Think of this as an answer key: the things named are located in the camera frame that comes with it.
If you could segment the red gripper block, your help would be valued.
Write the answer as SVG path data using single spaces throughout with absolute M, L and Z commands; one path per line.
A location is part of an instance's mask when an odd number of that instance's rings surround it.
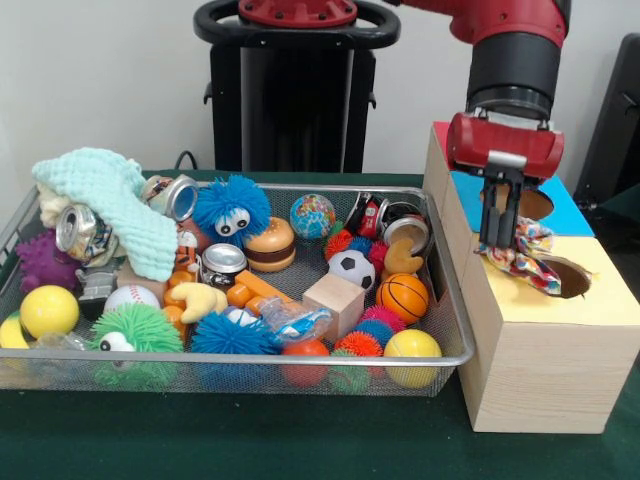
M 564 146 L 565 135 L 561 132 L 510 126 L 458 113 L 448 127 L 446 155 L 452 170 L 484 176 L 491 167 L 503 167 L 520 172 L 527 182 L 543 183 L 555 174 Z M 523 179 L 514 178 L 503 183 L 508 192 L 501 216 L 496 207 L 496 186 L 493 178 L 484 178 L 479 239 L 484 245 L 495 247 L 499 234 L 499 247 L 511 248 Z

